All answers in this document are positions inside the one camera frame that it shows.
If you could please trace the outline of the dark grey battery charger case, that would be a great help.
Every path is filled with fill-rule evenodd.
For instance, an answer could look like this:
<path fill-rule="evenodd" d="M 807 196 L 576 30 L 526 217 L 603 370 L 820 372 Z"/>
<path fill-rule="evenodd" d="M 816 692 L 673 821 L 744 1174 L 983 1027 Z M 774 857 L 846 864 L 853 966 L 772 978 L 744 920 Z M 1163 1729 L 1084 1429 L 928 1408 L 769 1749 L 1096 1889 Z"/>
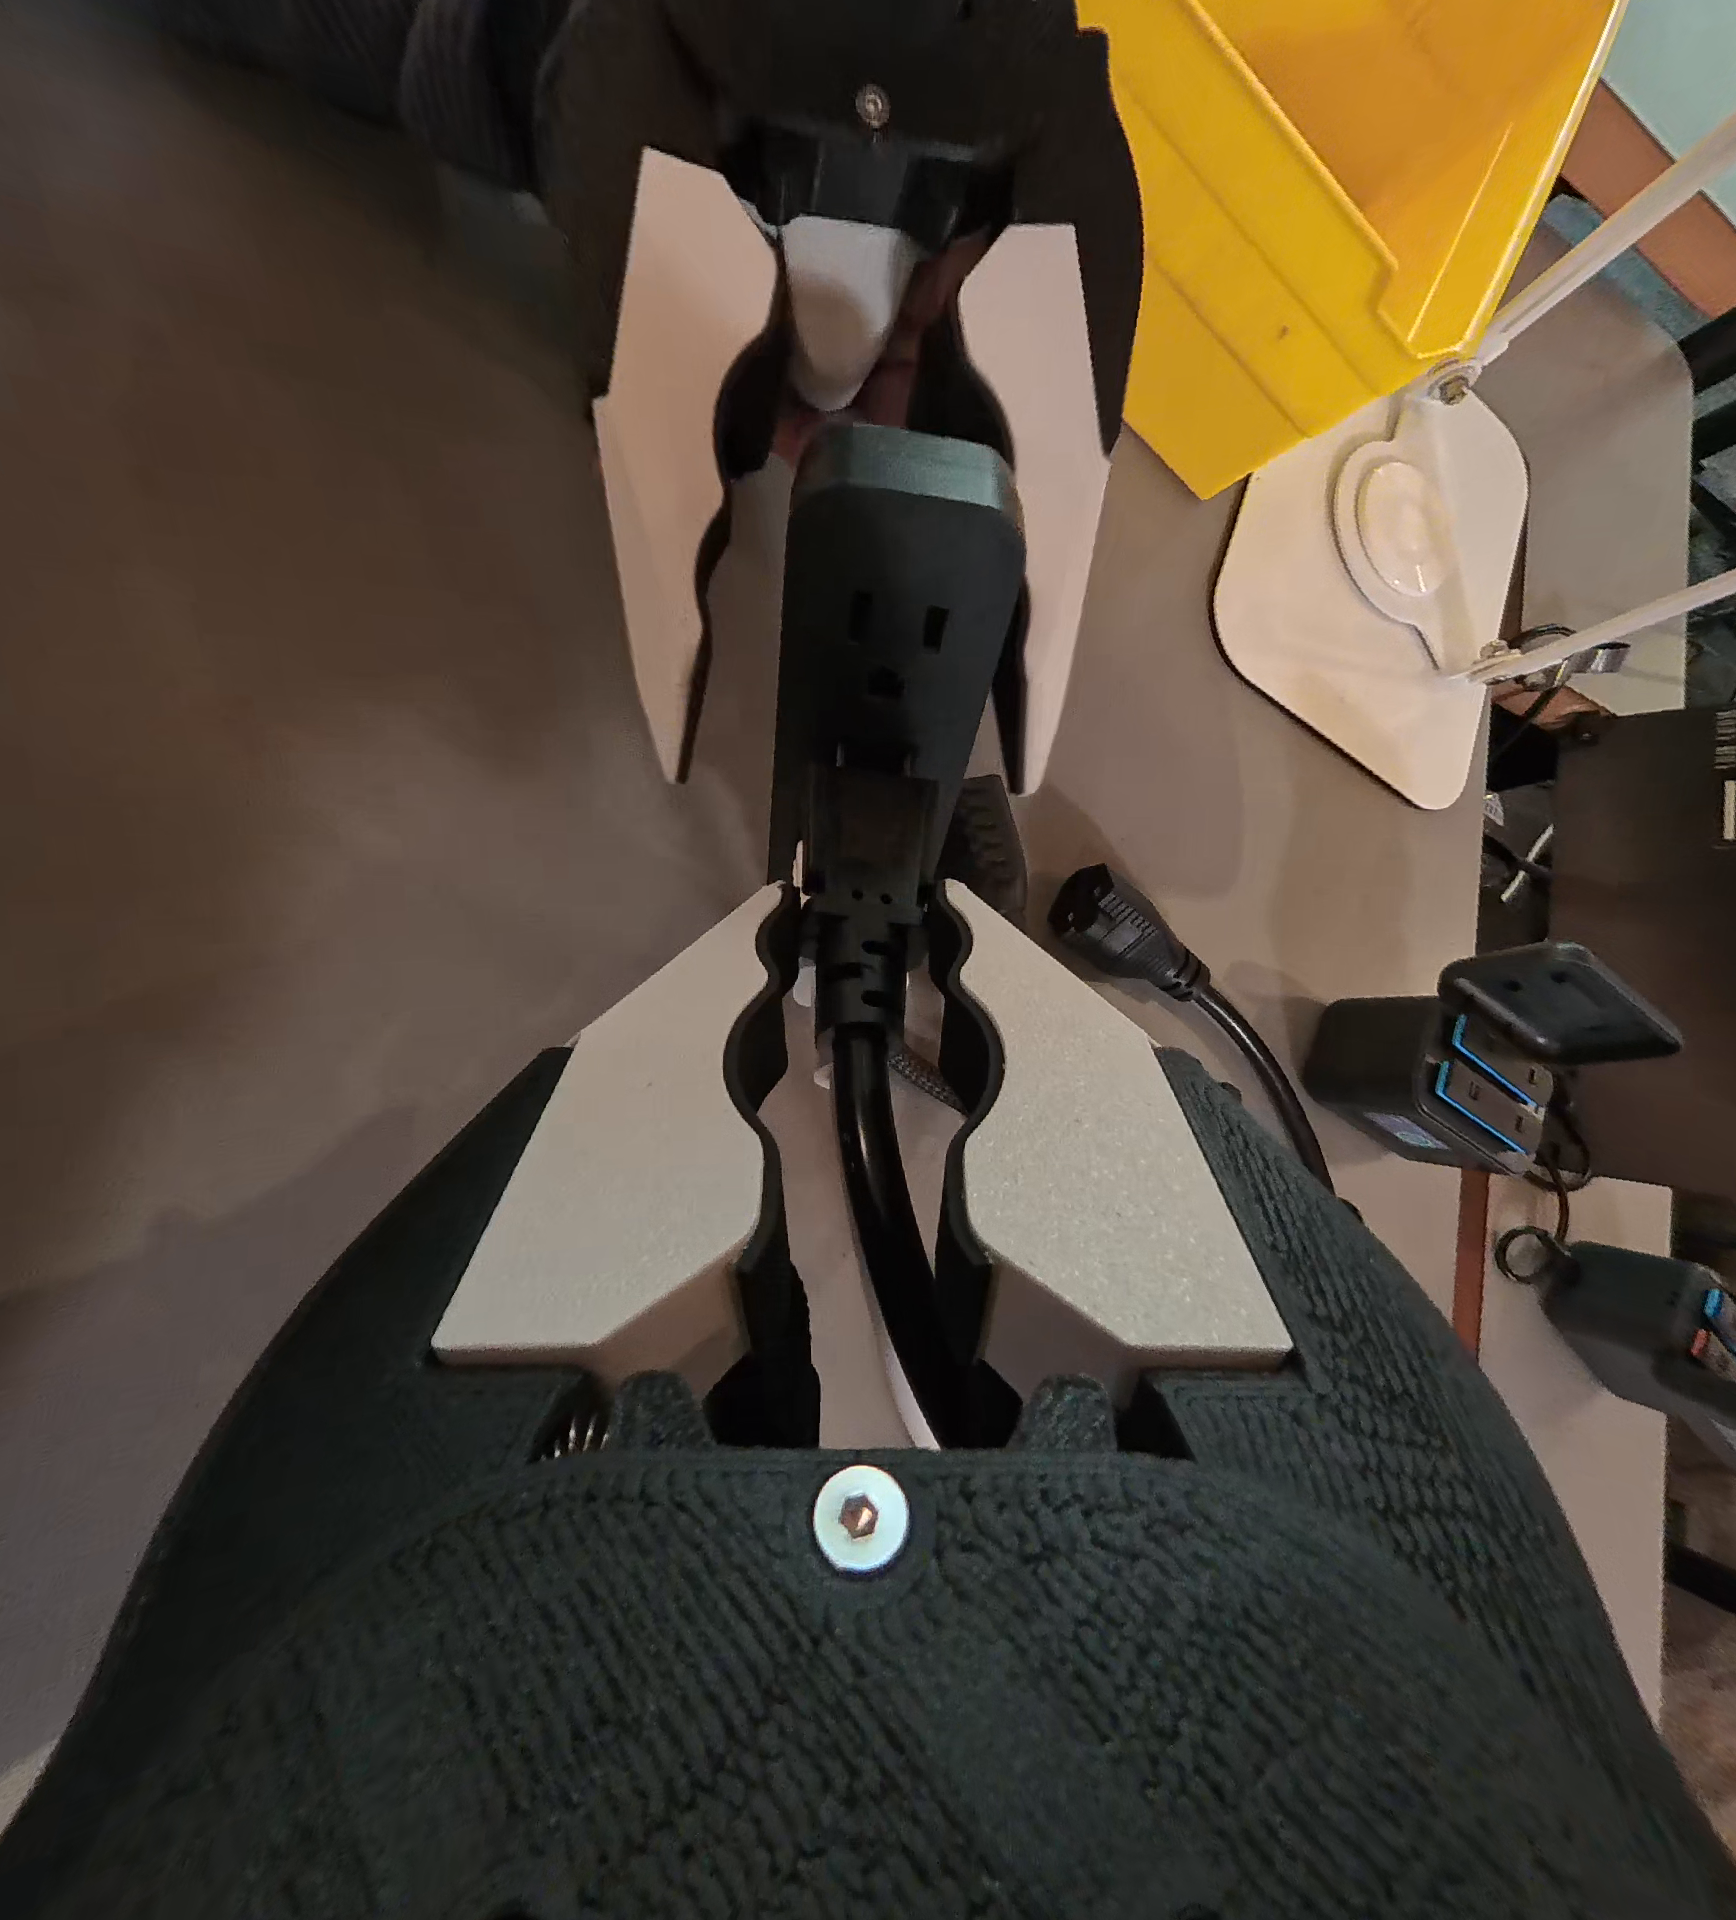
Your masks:
<path fill-rule="evenodd" d="M 1559 1146 L 1579 1069 L 1681 1043 L 1589 947 L 1550 939 L 1458 958 L 1427 996 L 1325 1004 L 1302 1088 L 1402 1158 L 1524 1179 Z"/>
<path fill-rule="evenodd" d="M 1537 1289 L 1601 1388 L 1687 1428 L 1736 1472 L 1736 1293 L 1707 1267 L 1571 1241 L 1551 1252 Z"/>

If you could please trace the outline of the white round mount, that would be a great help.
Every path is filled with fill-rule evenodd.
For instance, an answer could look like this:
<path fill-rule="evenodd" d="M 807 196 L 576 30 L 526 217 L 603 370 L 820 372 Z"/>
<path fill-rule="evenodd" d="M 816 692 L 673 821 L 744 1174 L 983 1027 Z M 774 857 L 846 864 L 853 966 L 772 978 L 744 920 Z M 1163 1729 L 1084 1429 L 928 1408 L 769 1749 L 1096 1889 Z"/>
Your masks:
<path fill-rule="evenodd" d="M 1372 610 L 1411 627 L 1438 616 L 1458 547 L 1429 469 L 1394 441 L 1363 441 L 1333 475 L 1329 515 L 1337 558 Z"/>

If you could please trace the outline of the white base board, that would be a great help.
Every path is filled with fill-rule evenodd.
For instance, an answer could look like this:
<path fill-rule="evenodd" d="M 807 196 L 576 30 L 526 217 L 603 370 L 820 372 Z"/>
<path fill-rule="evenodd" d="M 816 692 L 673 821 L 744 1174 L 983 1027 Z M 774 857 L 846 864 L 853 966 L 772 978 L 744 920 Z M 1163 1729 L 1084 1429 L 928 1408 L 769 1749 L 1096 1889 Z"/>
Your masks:
<path fill-rule="evenodd" d="M 1419 810 L 1462 796 L 1484 644 L 1578 631 L 1687 581 L 1691 378 L 1672 338 L 1589 287 L 1440 403 L 1384 395 L 1247 481 L 1215 570 L 1214 627 L 1256 692 Z M 1336 550 L 1342 462 L 1394 441 L 1435 477 L 1456 581 L 1419 627 L 1369 607 Z"/>

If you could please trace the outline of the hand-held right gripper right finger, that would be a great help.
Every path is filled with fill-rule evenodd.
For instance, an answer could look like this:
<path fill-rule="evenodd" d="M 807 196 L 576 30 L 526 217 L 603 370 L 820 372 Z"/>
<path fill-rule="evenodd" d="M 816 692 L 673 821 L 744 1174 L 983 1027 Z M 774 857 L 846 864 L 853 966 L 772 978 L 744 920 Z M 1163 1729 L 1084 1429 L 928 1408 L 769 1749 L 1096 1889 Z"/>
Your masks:
<path fill-rule="evenodd" d="M 941 1071 L 965 1106 L 938 1277 L 1027 1399 L 1274 1371 L 1287 1325 L 1150 1035 L 962 880 L 938 887 Z"/>

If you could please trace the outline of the clear acrylic rod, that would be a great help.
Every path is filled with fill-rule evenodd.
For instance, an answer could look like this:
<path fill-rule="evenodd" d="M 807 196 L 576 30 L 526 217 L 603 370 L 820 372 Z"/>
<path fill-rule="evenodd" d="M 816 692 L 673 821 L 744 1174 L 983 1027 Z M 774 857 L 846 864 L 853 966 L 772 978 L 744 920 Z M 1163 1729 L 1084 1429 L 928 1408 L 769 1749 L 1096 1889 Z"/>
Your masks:
<path fill-rule="evenodd" d="M 1502 639 L 1486 650 L 1479 659 L 1468 666 L 1458 678 L 1476 685 L 1527 678 L 1530 674 L 1556 668 L 1565 659 L 1591 655 L 1608 646 L 1628 644 L 1634 636 L 1732 599 L 1736 599 L 1736 567 L 1677 588 L 1578 631 L 1550 636 L 1527 646 L 1508 646 Z"/>
<path fill-rule="evenodd" d="M 1582 242 L 1544 268 L 1518 293 L 1504 299 L 1465 358 L 1453 358 L 1422 376 L 1415 390 L 1440 405 L 1458 405 L 1470 395 L 1479 372 L 1502 358 L 1530 325 L 1544 320 L 1576 289 L 1600 275 L 1622 253 L 1659 228 L 1669 215 L 1736 168 L 1736 109 L 1686 153 L 1650 180 L 1634 198 L 1609 211 Z"/>

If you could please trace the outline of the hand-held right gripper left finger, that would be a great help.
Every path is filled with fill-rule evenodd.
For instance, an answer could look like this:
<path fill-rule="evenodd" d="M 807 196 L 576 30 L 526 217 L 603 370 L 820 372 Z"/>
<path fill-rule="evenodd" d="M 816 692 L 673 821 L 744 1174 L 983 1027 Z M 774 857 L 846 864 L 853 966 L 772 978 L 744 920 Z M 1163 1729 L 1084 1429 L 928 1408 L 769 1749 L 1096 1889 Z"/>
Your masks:
<path fill-rule="evenodd" d="M 736 1267 L 766 1148 L 730 1043 L 781 994 L 763 942 L 790 903 L 760 886 L 577 1031 L 434 1327 L 440 1364 L 707 1393 L 748 1352 Z"/>

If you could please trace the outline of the black cardboard box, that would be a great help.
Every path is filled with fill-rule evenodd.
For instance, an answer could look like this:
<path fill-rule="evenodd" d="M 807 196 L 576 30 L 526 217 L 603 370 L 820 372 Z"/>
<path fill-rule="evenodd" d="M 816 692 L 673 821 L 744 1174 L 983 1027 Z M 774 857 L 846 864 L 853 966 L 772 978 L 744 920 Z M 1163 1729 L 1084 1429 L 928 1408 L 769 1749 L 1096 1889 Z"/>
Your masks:
<path fill-rule="evenodd" d="M 1556 758 L 1548 928 L 1631 982 L 1736 950 L 1736 702 L 1611 715 Z"/>

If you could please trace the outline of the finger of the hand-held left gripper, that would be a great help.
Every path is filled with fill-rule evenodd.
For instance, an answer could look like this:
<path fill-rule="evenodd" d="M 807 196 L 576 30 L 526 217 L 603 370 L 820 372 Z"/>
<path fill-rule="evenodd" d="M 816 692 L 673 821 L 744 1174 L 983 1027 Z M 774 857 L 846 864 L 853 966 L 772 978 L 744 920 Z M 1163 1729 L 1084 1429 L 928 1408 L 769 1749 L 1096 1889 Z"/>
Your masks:
<path fill-rule="evenodd" d="M 730 496 L 722 400 L 784 320 L 781 252 L 723 173 L 644 147 L 592 428 L 639 714 L 673 786 L 690 779 L 711 655 L 706 577 Z"/>
<path fill-rule="evenodd" d="M 1012 224 L 956 295 L 965 359 L 998 403 L 1023 515 L 1026 616 L 1013 787 L 1034 794 L 1066 708 L 1112 468 L 1075 231 Z"/>

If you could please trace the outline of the yellow plastic bin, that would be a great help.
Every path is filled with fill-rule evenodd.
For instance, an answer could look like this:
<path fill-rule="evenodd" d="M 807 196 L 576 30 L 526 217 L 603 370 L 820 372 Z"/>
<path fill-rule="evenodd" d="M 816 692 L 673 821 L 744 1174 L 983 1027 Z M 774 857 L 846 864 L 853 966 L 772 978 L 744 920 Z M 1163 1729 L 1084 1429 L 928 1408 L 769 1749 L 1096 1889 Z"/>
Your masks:
<path fill-rule="evenodd" d="M 1135 169 L 1121 417 L 1200 500 L 1479 343 L 1622 1 L 1092 1 Z"/>

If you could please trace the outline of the black power strip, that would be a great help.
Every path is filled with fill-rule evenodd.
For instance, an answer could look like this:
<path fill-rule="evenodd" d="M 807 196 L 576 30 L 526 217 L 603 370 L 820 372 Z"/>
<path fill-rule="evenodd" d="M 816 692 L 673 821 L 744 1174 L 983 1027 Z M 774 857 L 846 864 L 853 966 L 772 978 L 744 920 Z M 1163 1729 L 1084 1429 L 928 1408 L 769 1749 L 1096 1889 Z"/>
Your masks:
<path fill-rule="evenodd" d="M 784 533 L 769 880 L 807 838 L 813 771 L 838 765 L 929 787 L 934 872 L 1023 584 L 1021 500 L 996 448 L 851 417 L 809 438 Z"/>

